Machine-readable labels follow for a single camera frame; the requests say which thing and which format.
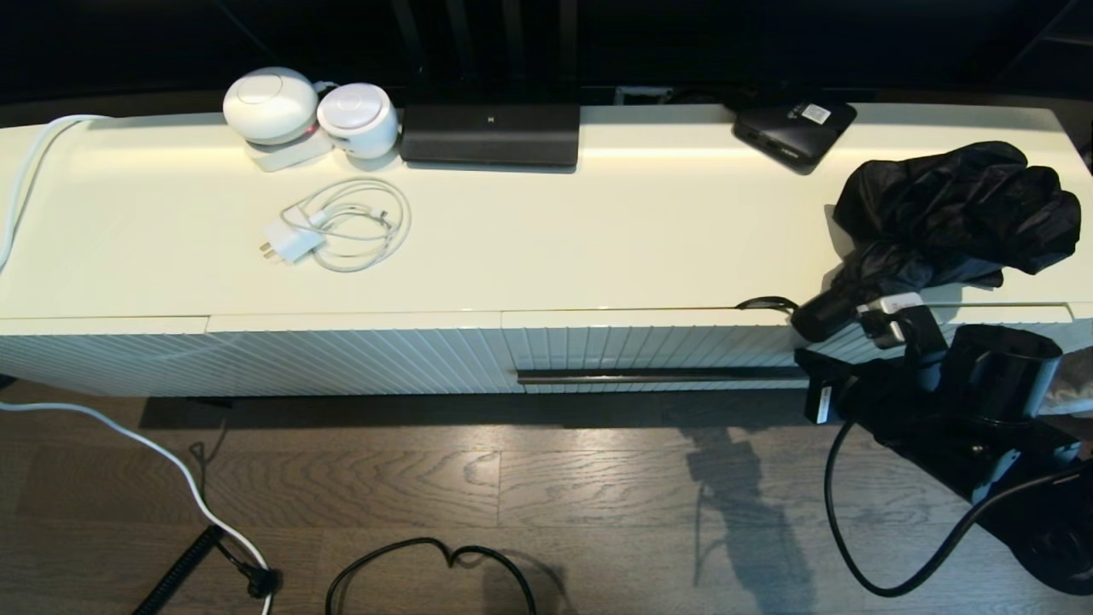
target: black umbrella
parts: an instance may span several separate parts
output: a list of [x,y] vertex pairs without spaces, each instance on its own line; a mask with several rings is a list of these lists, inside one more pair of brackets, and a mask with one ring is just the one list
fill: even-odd
[[1036,273],[1074,252],[1081,209],[1046,166],[1029,166],[1009,143],[858,167],[838,197],[835,222],[854,250],[831,288],[801,306],[794,328],[823,342],[855,307],[881,296],[967,282],[1002,284],[1002,267]]

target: cabinet top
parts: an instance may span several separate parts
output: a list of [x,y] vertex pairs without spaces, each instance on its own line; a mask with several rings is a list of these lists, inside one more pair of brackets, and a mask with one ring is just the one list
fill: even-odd
[[[740,142],[715,105],[586,107],[573,173],[420,168],[336,151],[266,174],[220,115],[82,123],[57,138],[40,167],[0,272],[0,319],[705,309],[768,294],[803,301],[849,247],[830,215],[858,165],[986,140],[1013,143],[1093,203],[1090,174],[1049,110],[855,106],[857,120],[809,176]],[[37,131],[0,131],[0,193]],[[409,198],[413,227],[398,252],[355,273],[262,258],[262,226],[281,209],[356,175],[383,177]],[[1037,275],[1007,269],[1000,288],[927,297],[1091,303],[1091,265],[1093,249],[1080,244]]]

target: black tv box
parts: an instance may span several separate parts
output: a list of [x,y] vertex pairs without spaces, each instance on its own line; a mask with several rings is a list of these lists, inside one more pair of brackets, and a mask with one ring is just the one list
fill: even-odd
[[576,166],[580,106],[407,105],[407,162]]
[[846,103],[802,102],[737,113],[732,133],[794,170],[808,175],[858,117]]

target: cabinet handle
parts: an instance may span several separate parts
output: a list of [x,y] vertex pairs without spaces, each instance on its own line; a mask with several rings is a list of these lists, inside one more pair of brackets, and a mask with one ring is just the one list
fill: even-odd
[[737,382],[804,380],[797,367],[678,368],[654,370],[517,370],[518,385],[625,385],[665,382]]

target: white label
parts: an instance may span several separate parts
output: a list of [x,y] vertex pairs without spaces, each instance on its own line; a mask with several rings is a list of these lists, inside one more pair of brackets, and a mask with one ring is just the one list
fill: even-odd
[[816,409],[816,424],[827,423],[827,411],[831,409],[831,388],[820,390],[820,407]]
[[801,111],[801,117],[807,117],[816,123],[823,123],[824,121],[827,121],[828,117],[831,117],[831,111],[823,107],[810,104],[804,107],[804,110]]

